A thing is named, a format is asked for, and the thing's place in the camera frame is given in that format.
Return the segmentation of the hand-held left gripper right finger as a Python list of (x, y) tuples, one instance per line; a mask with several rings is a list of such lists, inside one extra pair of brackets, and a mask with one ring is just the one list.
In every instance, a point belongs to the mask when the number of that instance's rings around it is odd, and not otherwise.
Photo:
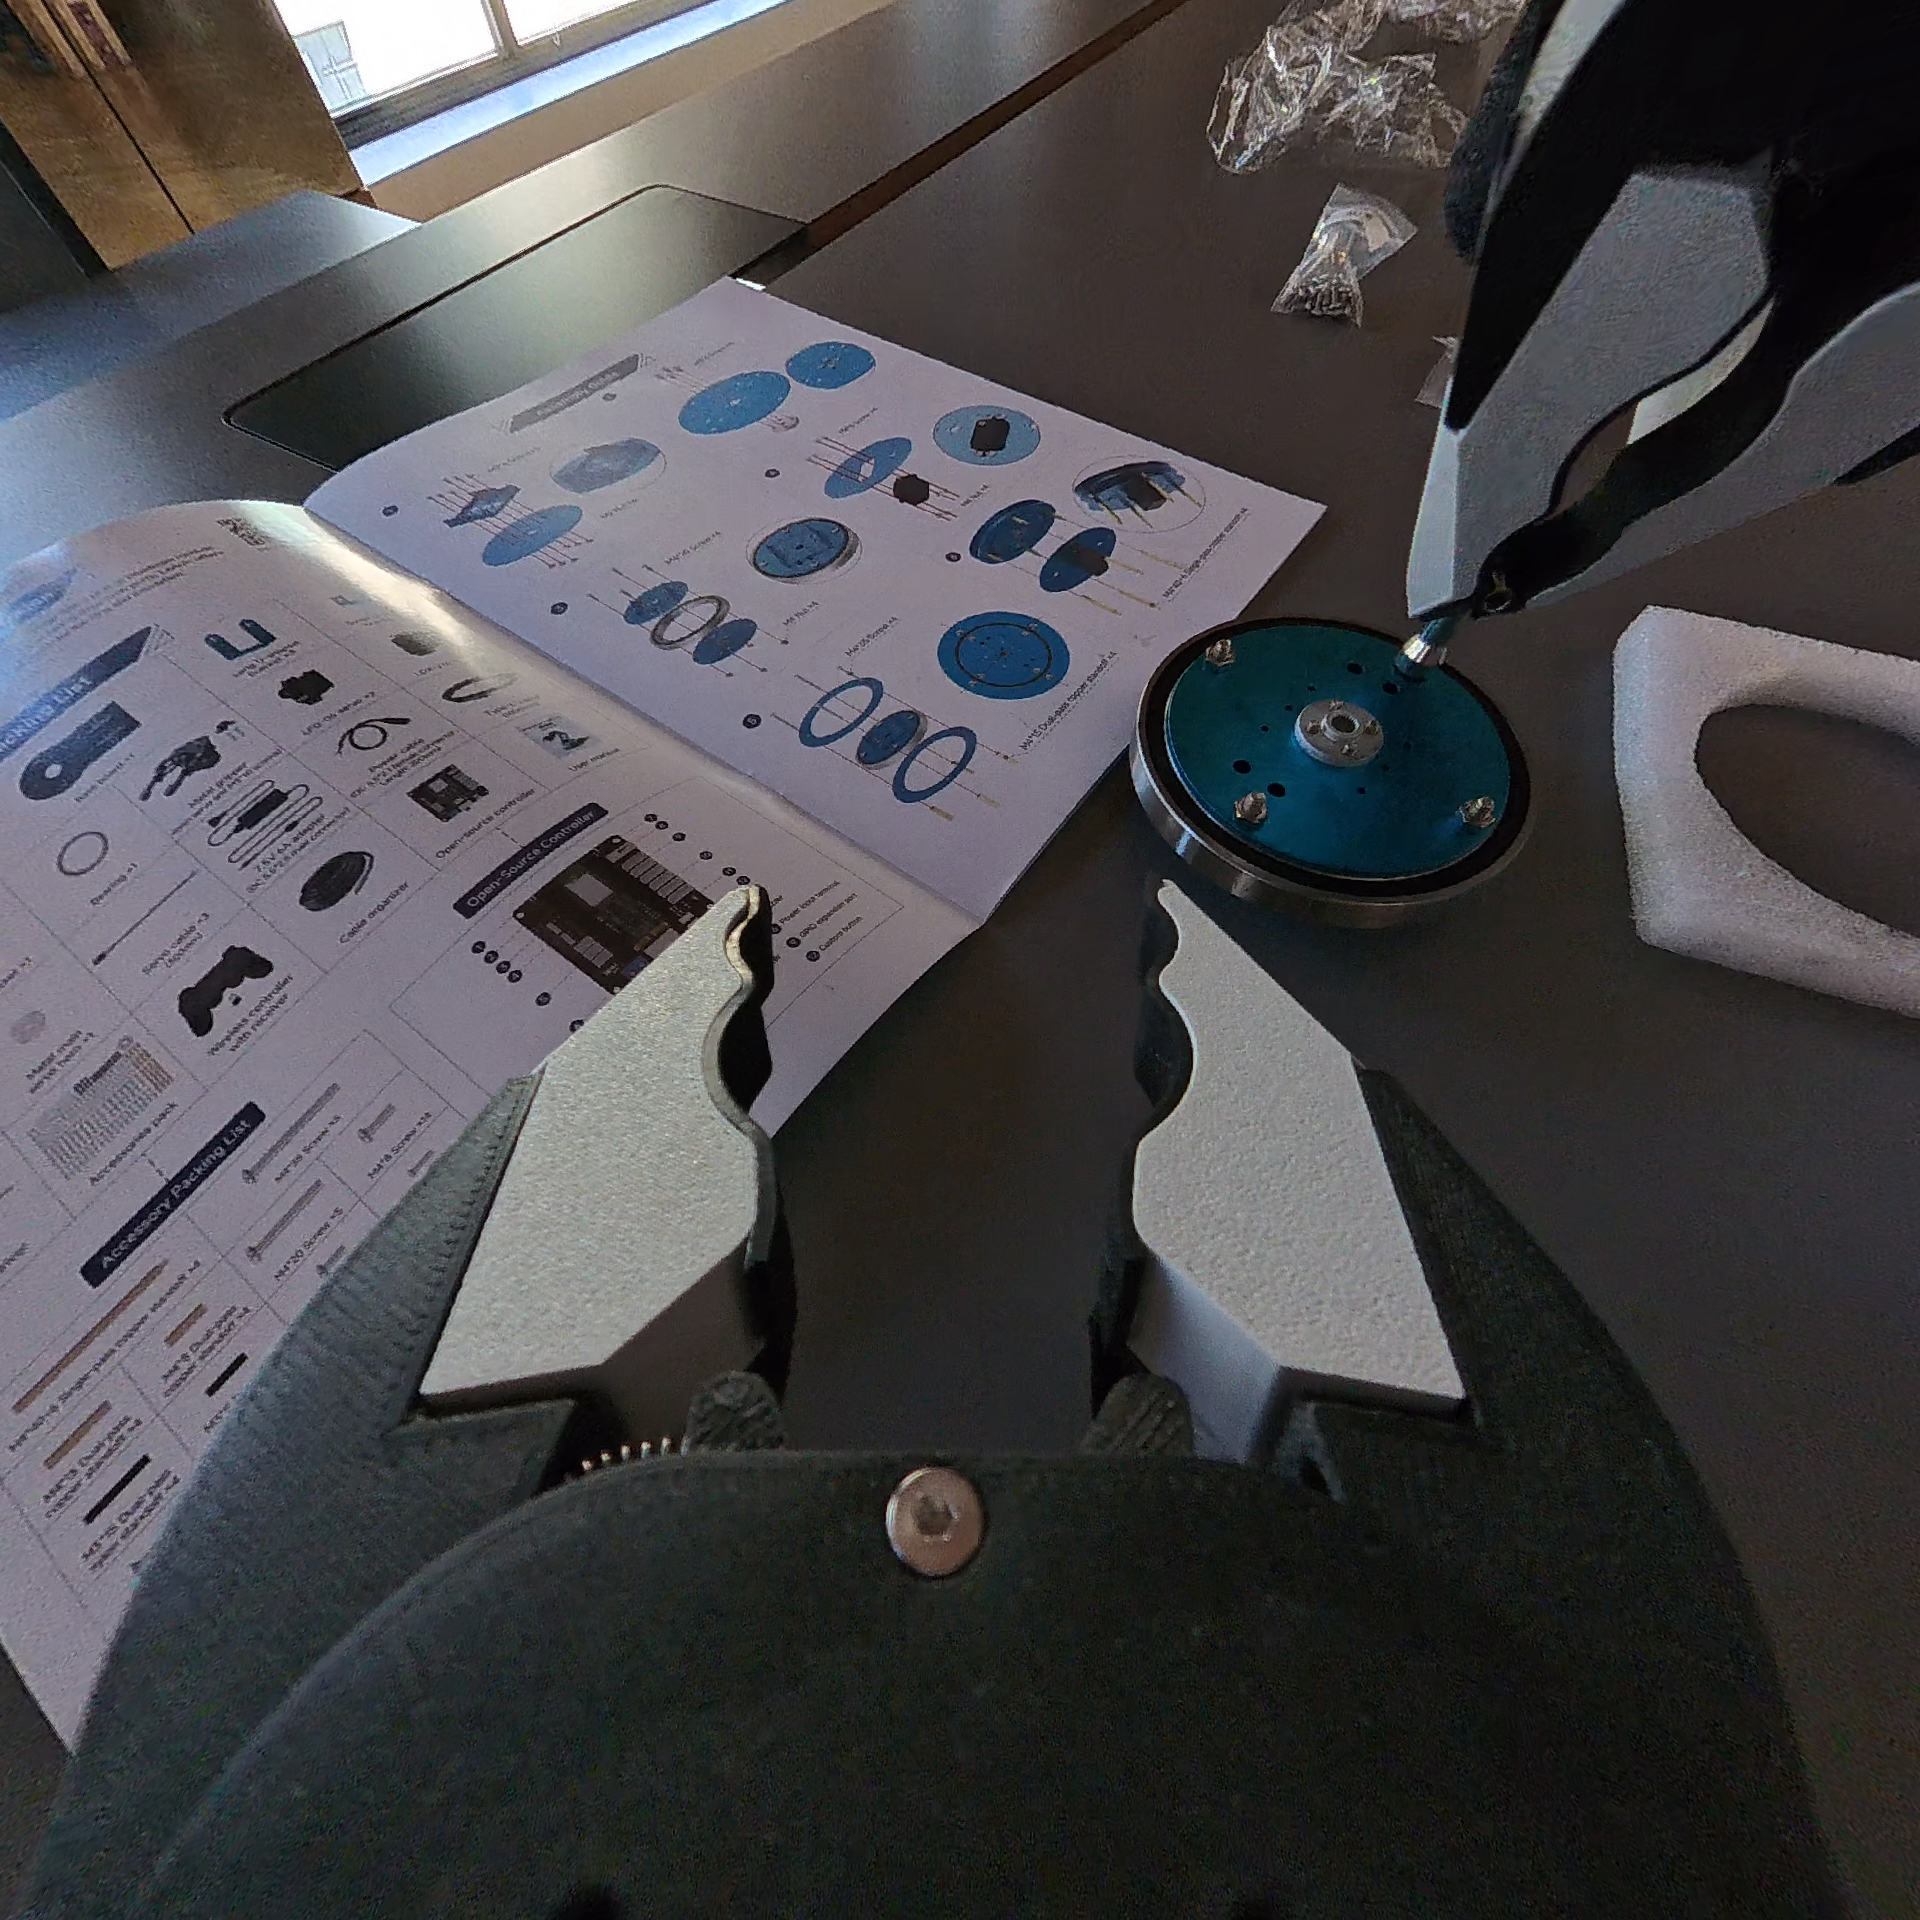
[(1186, 1397), (1196, 1452), (1267, 1461), (1292, 1402), (1450, 1418), (1465, 1389), (1354, 1059), (1173, 882), (1148, 1012), (1169, 1091), (1140, 1138), (1119, 1341)]

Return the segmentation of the open instruction booklet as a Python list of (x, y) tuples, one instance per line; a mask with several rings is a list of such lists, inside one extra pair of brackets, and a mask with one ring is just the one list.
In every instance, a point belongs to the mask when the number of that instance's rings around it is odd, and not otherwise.
[(317, 1285), (712, 901), (776, 1131), (1321, 506), (723, 281), (3, 576), (3, 1647), (60, 1737)]

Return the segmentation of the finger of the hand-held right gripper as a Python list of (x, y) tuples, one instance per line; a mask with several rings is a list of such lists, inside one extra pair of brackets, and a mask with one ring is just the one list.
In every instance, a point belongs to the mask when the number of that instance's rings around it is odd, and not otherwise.
[(1412, 617), (1470, 600), (1577, 448), (1763, 301), (1768, 165), (1530, 160), (1500, 183), (1407, 553)]
[(1715, 387), (1494, 548), (1473, 610), (1561, 598), (1879, 469), (1915, 420), (1917, 292), (1787, 290)]

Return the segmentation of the crumpled clear plastic bag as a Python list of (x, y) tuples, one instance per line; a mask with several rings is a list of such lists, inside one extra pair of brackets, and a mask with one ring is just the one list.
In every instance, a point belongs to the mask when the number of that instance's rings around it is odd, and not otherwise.
[(1365, 165), (1440, 168), (1468, 121), (1437, 88), (1434, 55), (1369, 59), (1369, 45), (1382, 28), (1470, 45), (1522, 13), (1522, 3), (1292, 3), (1222, 73), (1212, 157), (1231, 175), (1311, 146)]

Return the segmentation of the wooden cabinet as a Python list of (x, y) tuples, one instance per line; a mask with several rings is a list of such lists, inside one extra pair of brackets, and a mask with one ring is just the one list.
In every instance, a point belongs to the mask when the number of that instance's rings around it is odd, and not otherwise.
[(6, 3), (1, 121), (107, 269), (296, 190), (370, 205), (269, 3)]

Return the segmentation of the blue round metal turntable disc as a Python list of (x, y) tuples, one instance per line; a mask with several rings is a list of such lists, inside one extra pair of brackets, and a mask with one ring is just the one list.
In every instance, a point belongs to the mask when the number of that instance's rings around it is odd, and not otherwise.
[(1496, 872), (1530, 805), (1519, 741), (1473, 682), (1311, 618), (1176, 648), (1142, 694), (1129, 772), (1159, 837), (1236, 898), (1355, 927)]

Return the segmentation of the white foam packing frame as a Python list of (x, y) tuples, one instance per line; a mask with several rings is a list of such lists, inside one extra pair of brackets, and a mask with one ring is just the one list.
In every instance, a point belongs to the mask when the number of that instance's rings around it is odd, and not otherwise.
[(1917, 1016), (1917, 940), (1759, 853), (1696, 765), (1705, 723), (1803, 709), (1917, 743), (1914, 661), (1650, 607), (1613, 653), (1613, 772), (1634, 922), (1656, 948)]

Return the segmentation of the bright window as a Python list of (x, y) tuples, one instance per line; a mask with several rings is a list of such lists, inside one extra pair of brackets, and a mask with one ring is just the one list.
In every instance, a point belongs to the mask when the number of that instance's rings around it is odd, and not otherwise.
[(470, 102), (520, 112), (624, 77), (765, 3), (277, 3), (349, 149)]

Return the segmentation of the small silver standoff screw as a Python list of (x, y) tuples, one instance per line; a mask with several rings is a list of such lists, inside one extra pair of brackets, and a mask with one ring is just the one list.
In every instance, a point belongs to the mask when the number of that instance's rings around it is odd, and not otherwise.
[(1506, 575), (1497, 571), (1489, 572), (1470, 600), (1437, 609), (1420, 618), (1420, 625), (1399, 648), (1398, 673), (1406, 679), (1418, 679), (1430, 669), (1437, 669), (1448, 659), (1453, 637), (1468, 622), (1503, 614), (1511, 607), (1514, 591)]

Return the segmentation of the adjoining black desk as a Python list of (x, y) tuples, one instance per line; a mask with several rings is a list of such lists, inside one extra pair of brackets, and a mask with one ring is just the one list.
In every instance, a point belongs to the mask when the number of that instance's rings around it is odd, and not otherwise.
[(782, 278), (1176, 13), (891, 4), (662, 109), (6, 420), (3, 556), (171, 502), (298, 502), (328, 469), (234, 407), (646, 189), (799, 225), (738, 269)]

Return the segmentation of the clear bag of screws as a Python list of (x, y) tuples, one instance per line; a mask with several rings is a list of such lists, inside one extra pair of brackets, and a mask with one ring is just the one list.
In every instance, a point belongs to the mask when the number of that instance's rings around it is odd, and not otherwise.
[(1271, 301), (1275, 314), (1359, 325), (1361, 281), (1398, 254), (1418, 229), (1398, 205), (1372, 190), (1337, 185), (1326, 198), (1308, 249)]

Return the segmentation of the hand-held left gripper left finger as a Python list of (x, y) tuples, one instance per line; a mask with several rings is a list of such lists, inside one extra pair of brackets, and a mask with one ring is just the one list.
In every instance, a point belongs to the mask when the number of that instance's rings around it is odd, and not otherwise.
[(770, 982), (770, 901), (744, 884), (545, 1059), (424, 1371), (428, 1409), (684, 1413), (717, 1375), (782, 1372), (787, 1250), (751, 1119)]

